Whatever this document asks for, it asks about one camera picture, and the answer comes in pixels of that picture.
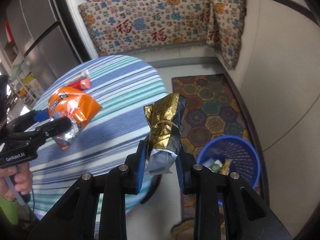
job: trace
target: blanket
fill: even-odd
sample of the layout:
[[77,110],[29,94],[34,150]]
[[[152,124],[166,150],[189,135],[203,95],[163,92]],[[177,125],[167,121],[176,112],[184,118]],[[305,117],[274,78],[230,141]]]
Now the blanket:
[[245,0],[91,0],[80,14],[98,55],[205,42],[236,66]]

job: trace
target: green sleeve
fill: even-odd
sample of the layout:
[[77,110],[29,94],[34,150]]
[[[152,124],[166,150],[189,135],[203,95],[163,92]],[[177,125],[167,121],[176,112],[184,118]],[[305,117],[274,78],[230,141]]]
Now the green sleeve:
[[17,201],[7,201],[0,196],[0,208],[2,209],[4,215],[9,220],[10,224],[13,226],[18,225],[18,212],[17,212]]

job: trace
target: blue striped cloth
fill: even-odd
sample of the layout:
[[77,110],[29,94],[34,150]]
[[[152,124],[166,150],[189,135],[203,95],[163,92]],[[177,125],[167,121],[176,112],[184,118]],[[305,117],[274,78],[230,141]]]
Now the blue striped cloth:
[[[94,176],[107,173],[124,163],[128,154],[135,153],[139,141],[150,131],[143,106],[167,95],[162,79],[148,63],[116,55],[91,60],[67,72],[49,87],[35,109],[47,108],[55,90],[85,69],[89,70],[91,78],[91,88],[85,92],[102,109],[67,150],[60,149],[50,138],[39,148],[38,158],[30,162],[34,175],[35,214],[39,219],[83,173],[90,172]],[[145,179],[140,194],[126,195],[126,212],[146,196],[150,183],[150,179]]]

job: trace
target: rubber band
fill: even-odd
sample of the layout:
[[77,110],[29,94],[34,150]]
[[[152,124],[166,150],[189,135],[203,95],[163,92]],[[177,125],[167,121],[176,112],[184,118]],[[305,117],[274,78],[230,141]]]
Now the rubber band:
[[172,124],[173,126],[175,126],[176,128],[179,129],[179,126],[178,126],[178,125],[176,125],[174,122],[171,122],[171,121],[169,121],[169,120],[160,120],[159,122],[155,123],[152,127],[154,127],[154,126],[157,125],[157,124],[163,123],[163,122]]

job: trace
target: gold snack wrapper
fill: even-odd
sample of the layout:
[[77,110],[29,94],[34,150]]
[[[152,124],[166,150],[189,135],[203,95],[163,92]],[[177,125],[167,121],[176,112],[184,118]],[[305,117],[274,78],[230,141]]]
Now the gold snack wrapper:
[[172,166],[180,152],[180,130],[187,99],[179,93],[166,97],[144,107],[144,114],[150,126],[148,153],[145,172],[150,175],[171,173]]
[[224,164],[222,165],[222,168],[219,173],[223,174],[223,175],[228,175],[231,162],[232,162],[232,160],[225,159]]

